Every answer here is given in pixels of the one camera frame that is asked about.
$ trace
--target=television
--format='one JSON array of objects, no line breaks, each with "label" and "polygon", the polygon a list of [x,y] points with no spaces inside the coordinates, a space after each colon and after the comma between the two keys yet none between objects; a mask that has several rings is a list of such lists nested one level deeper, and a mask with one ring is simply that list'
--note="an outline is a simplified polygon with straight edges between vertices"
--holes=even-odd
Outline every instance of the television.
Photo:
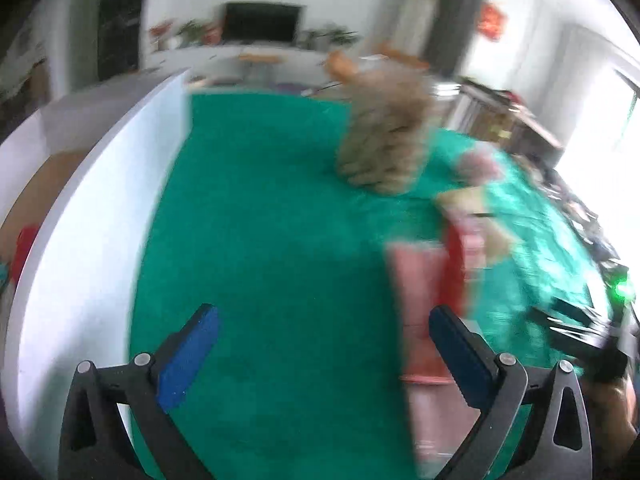
[{"label": "television", "polygon": [[229,2],[225,6],[222,41],[294,43],[302,6]]}]

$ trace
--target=person's hand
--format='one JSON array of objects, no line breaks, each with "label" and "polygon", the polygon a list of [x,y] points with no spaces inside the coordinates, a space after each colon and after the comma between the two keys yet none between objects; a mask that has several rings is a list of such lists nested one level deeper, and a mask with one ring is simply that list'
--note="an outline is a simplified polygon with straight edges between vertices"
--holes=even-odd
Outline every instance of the person's hand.
[{"label": "person's hand", "polygon": [[636,439],[632,425],[636,394],[629,378],[613,384],[580,380],[587,409],[594,456],[605,467],[614,467]]}]

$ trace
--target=orange object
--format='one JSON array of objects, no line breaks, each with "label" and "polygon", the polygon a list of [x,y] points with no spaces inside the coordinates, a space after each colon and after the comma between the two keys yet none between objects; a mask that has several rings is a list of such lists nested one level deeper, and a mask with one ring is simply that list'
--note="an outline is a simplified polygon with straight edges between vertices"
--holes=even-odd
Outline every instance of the orange object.
[{"label": "orange object", "polygon": [[174,20],[165,20],[162,23],[158,23],[155,27],[149,29],[149,34],[153,38],[160,38],[169,32],[171,26],[174,24]]},{"label": "orange object", "polygon": [[358,66],[341,50],[335,50],[326,58],[325,70],[341,83],[348,83],[358,73]]},{"label": "orange object", "polygon": [[504,22],[507,17],[494,4],[482,4],[478,32],[489,40],[499,41],[504,32]]},{"label": "orange object", "polygon": [[382,43],[378,47],[378,53],[383,56],[387,56],[389,59],[393,59],[398,63],[402,63],[404,65],[410,66],[412,68],[417,68],[418,70],[428,70],[429,63],[421,60],[417,56],[409,56],[400,50],[396,50],[391,48],[388,43]]},{"label": "orange object", "polygon": [[284,61],[282,56],[272,56],[270,54],[240,54],[240,61],[248,63],[280,64]]}]

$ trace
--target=red decoration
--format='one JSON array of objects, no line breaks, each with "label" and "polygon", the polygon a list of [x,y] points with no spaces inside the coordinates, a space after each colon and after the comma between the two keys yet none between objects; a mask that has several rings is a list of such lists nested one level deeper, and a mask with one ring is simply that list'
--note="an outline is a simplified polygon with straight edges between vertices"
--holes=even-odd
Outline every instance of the red decoration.
[{"label": "red decoration", "polygon": [[499,41],[504,32],[507,17],[494,4],[482,4],[478,32],[491,41]]},{"label": "red decoration", "polygon": [[207,25],[204,32],[203,43],[214,46],[222,41],[222,27],[219,25]]},{"label": "red decoration", "polygon": [[29,251],[31,251],[31,246],[36,240],[39,229],[39,225],[27,225],[22,228],[18,235],[14,260],[11,262],[11,269],[9,270],[9,279],[14,282],[14,285],[18,285],[22,269],[27,262],[27,256],[29,256]]},{"label": "red decoration", "polygon": [[149,34],[152,38],[160,38],[169,32],[169,29],[174,24],[174,20],[165,20],[162,23],[158,23],[155,27],[149,29]]}]

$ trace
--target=metal screw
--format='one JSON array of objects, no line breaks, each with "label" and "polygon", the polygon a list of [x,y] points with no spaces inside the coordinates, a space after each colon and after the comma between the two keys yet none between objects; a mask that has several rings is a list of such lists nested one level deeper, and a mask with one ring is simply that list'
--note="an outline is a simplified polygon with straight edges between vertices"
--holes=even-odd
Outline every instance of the metal screw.
[{"label": "metal screw", "polygon": [[134,357],[133,362],[138,366],[146,366],[151,361],[151,355],[146,352],[142,352],[142,354],[138,354]]},{"label": "metal screw", "polygon": [[565,374],[570,374],[574,371],[574,366],[569,361],[565,361],[564,359],[560,361],[558,365]]},{"label": "metal screw", "polygon": [[506,352],[504,354],[500,354],[498,359],[500,359],[500,362],[505,366],[513,366],[514,364],[516,364],[516,358],[511,354],[507,354]]},{"label": "metal screw", "polygon": [[82,361],[79,365],[78,365],[78,373],[79,374],[85,374],[87,373],[89,370],[91,370],[91,363],[89,361]]}]

